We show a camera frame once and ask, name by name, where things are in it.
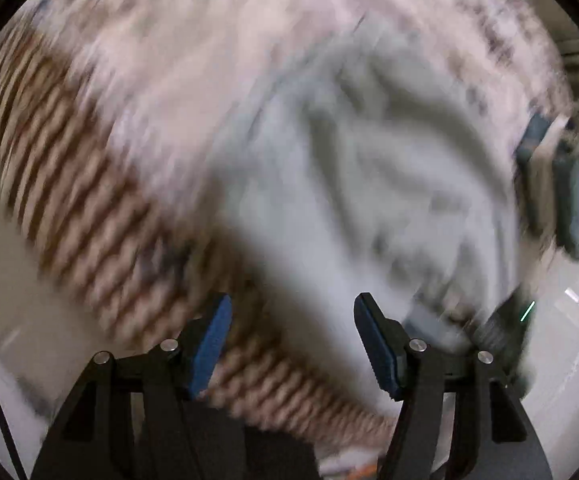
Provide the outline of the light grey fleece pants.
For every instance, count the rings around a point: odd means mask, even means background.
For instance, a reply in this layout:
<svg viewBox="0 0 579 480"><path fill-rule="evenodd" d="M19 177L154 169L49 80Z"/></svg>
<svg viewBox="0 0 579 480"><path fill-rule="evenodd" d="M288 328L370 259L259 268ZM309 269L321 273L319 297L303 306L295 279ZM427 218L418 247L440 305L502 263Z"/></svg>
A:
<svg viewBox="0 0 579 480"><path fill-rule="evenodd" d="M273 318L353 400L386 415L353 321L369 292L438 347L450 312L491 313L517 284L509 164L465 90L385 24L363 21L261 77L216 133L216 209Z"/></svg>

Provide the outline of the floral plaid fleece blanket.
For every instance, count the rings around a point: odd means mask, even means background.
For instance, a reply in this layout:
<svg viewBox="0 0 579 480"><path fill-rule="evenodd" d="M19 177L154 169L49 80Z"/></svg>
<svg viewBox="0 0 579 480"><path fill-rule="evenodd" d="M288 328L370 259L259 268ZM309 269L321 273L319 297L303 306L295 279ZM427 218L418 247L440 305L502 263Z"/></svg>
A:
<svg viewBox="0 0 579 480"><path fill-rule="evenodd" d="M516 148L534 114L574 104L529 0L28 0L0 39L1 196L112 339L152 347L226 292L234 322L202 396L261 429L382 450L399 405L364 408L291 348L209 168L261 77L363 21L465 90L510 166L518 250Z"/></svg>

